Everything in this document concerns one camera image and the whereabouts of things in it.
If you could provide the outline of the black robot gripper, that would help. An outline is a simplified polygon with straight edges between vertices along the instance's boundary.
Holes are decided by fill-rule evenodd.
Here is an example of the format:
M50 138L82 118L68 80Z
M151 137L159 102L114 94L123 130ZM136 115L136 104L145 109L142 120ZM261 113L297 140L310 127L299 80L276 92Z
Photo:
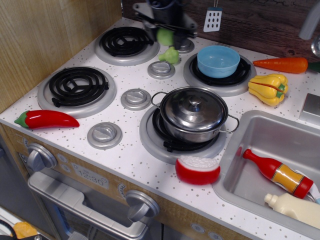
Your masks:
M184 12L184 6L181 0L147 0L133 4L132 8L152 41L158 41L158 28L167 29L174 32L173 45L180 50L188 37L198 34L198 25Z

